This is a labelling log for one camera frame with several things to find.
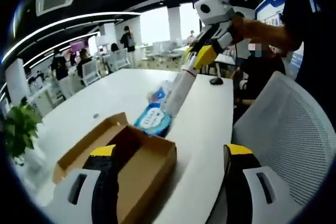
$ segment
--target computer mouse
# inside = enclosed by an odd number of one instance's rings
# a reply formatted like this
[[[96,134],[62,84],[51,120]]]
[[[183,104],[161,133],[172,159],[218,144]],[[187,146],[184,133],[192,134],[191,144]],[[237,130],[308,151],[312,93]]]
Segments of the computer mouse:
[[[210,84],[212,85],[222,85],[223,80],[220,77],[216,77],[210,80]]]

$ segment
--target open cardboard box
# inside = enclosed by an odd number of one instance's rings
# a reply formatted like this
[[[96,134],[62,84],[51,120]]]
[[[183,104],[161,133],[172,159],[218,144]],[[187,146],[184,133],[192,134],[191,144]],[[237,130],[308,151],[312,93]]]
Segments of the open cardboard box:
[[[82,168],[91,151],[111,142],[139,141],[141,147],[118,176],[118,223],[135,223],[176,164],[175,144],[158,136],[147,136],[128,125],[125,113],[105,119],[56,164],[53,180],[57,184],[72,169]]]

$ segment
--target green leaves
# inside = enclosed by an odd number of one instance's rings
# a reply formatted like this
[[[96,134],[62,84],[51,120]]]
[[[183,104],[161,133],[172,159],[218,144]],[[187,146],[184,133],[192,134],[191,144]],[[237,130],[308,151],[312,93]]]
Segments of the green leaves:
[[[37,124],[41,122],[29,104],[12,107],[2,123],[5,143],[12,157],[20,157],[26,147],[34,149],[32,138],[38,137]]]

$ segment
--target blue tissue package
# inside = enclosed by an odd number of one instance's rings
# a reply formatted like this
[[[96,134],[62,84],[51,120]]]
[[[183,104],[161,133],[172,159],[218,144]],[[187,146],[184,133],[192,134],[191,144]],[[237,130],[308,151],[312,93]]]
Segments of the blue tissue package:
[[[159,103],[150,103],[134,123],[148,135],[165,137],[171,123],[171,116],[160,110]]]

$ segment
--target potted plant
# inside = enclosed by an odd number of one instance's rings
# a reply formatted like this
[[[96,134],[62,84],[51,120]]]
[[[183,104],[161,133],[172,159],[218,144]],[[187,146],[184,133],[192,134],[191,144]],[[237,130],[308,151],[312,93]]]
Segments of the potted plant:
[[[37,124],[41,123],[41,117],[34,111],[34,108],[27,104],[27,100],[23,99],[21,104],[14,106],[8,112],[2,121],[3,133],[5,136],[5,144],[7,146],[10,156],[14,159],[16,164],[23,165],[23,159],[29,162],[33,156],[35,159],[33,163],[41,165],[44,160],[44,155],[41,151],[34,149],[38,148],[34,144],[34,138],[37,138]]]

